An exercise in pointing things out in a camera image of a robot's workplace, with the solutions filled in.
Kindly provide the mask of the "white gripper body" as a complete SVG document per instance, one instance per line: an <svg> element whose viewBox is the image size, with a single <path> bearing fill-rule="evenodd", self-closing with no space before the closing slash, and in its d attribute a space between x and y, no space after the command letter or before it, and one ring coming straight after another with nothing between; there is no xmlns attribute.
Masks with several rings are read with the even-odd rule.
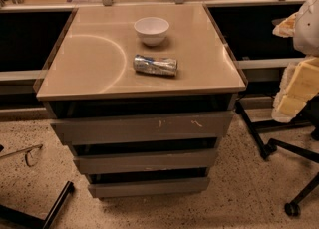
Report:
<svg viewBox="0 0 319 229"><path fill-rule="evenodd" d="M295 13L293 13L287 18L273 20L272 24L274 25L274 29L272 33L275 36L282 38L293 37L295 33L295 20Z"/></svg>

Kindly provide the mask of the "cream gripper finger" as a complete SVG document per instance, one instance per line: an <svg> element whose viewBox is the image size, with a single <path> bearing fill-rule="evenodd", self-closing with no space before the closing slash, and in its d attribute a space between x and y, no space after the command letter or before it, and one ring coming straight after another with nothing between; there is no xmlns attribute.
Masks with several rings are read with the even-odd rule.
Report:
<svg viewBox="0 0 319 229"><path fill-rule="evenodd" d="M319 58L306 57L289 63L284 70L271 116L277 122L291 122L319 93Z"/></svg>

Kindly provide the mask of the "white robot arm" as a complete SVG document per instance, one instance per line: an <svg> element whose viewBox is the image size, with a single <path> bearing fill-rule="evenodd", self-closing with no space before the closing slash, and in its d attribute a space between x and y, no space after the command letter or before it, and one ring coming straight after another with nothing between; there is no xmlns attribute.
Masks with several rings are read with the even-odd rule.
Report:
<svg viewBox="0 0 319 229"><path fill-rule="evenodd" d="M281 78L271 116L288 123L319 93L319 0L307 0L272 31L282 38L293 38L293 47L305 59L289 63Z"/></svg>

